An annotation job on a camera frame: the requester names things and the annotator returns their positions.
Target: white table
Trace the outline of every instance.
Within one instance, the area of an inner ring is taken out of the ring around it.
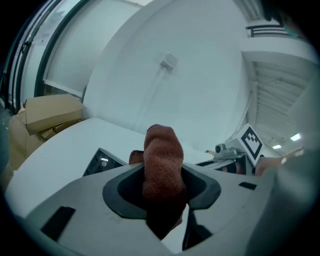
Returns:
[[[98,148],[124,162],[133,150],[144,149],[145,135],[90,118],[60,132],[39,147],[19,168],[5,192],[14,214],[25,218],[36,206],[68,183],[81,178]],[[184,162],[212,159],[183,145]]]

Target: ceiling light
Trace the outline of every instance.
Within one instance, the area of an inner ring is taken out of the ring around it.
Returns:
[[[295,141],[299,140],[300,138],[301,138],[300,133],[297,133],[296,135],[292,136],[290,139],[295,142]]]

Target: white ceiling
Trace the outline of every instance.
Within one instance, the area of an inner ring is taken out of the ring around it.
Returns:
[[[265,62],[251,62],[253,77],[251,90],[255,101],[255,119],[250,120],[256,132],[269,147],[281,145],[276,151],[281,155],[301,147],[299,141],[290,137],[299,131],[291,124],[287,113],[309,84],[316,72],[315,64],[300,65],[296,58],[296,68],[288,68]]]
[[[147,4],[152,2],[153,0],[124,0],[124,1],[138,4],[140,6],[146,6]]]
[[[241,9],[248,21],[255,21],[263,18],[263,12],[257,0],[234,0],[234,2]]]

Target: brown box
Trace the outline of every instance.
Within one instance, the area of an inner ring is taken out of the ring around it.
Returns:
[[[26,112],[11,117],[8,126],[9,165],[16,171],[44,141],[29,135],[26,129]]]
[[[29,98],[25,104],[26,129],[30,135],[65,122],[79,120],[84,105],[69,94]]]
[[[53,136],[55,136],[56,134],[62,132],[64,129],[67,129],[68,127],[73,126],[78,122],[80,122],[80,119],[59,124],[58,126],[39,132],[39,136],[41,137],[41,139],[47,141],[51,139]]]

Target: cloth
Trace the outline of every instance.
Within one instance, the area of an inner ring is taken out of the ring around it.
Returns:
[[[182,146],[171,127],[155,124],[145,136],[144,152],[134,150],[129,164],[144,163],[142,195],[146,223],[163,239],[182,223],[187,205],[187,190],[181,176]]]

